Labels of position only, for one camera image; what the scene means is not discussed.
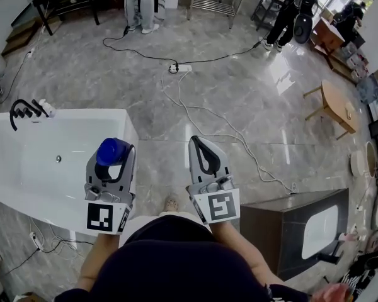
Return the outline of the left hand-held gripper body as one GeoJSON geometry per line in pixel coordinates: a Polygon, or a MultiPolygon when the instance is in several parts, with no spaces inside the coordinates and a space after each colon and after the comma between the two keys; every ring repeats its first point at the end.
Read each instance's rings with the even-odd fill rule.
{"type": "Polygon", "coordinates": [[[135,194],[122,193],[127,199],[92,184],[84,185],[87,202],[86,229],[96,233],[121,235],[135,212],[135,194]]]}

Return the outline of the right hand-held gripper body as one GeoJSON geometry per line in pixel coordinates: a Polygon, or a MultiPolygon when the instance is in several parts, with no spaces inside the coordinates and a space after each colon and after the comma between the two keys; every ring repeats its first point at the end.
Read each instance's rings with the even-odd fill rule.
{"type": "Polygon", "coordinates": [[[239,189],[232,175],[192,184],[186,190],[204,225],[240,218],[239,189]]]}

